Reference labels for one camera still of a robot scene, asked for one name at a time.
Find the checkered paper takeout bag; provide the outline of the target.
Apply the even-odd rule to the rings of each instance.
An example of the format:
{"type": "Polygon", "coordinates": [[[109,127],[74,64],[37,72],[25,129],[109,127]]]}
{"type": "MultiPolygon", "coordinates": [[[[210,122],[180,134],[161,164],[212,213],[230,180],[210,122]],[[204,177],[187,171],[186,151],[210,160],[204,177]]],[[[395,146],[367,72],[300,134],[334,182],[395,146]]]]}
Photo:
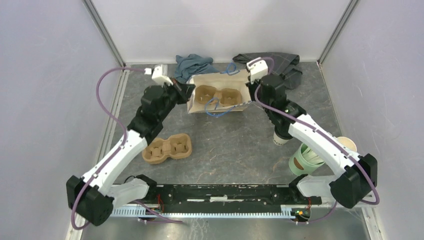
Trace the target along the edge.
{"type": "Polygon", "coordinates": [[[220,115],[244,111],[252,102],[247,70],[193,75],[188,81],[195,89],[187,102],[187,113],[220,115]]]}

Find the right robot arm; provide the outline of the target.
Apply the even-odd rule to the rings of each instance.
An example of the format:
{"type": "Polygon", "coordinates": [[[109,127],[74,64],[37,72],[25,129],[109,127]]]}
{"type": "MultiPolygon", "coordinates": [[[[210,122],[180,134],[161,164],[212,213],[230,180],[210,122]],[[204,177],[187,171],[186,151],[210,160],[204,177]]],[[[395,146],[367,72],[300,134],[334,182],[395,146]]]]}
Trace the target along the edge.
{"type": "Polygon", "coordinates": [[[277,75],[249,76],[249,93],[260,104],[283,140],[296,138],[308,146],[331,169],[332,175],[303,176],[289,189],[289,199],[302,204],[309,197],[333,198],[351,209],[359,202],[378,205],[378,162],[367,153],[350,150],[320,127],[307,112],[286,96],[277,75]]]}

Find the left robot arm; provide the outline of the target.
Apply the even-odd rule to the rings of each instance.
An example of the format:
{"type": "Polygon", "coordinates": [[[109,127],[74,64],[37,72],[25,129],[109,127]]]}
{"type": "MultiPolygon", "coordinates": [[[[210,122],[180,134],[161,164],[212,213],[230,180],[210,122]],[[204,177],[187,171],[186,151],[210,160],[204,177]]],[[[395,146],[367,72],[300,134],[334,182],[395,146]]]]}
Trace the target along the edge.
{"type": "Polygon", "coordinates": [[[83,217],[88,224],[99,226],[114,209],[142,200],[153,203],[157,190],[146,181],[135,178],[127,183],[114,182],[127,165],[146,149],[163,129],[163,121],[176,105],[186,104],[196,86],[174,82],[171,85],[151,85],[140,99],[134,118],[124,128],[123,136],[103,159],[83,176],[71,176],[66,182],[71,224],[76,230],[75,216],[83,217]]]}

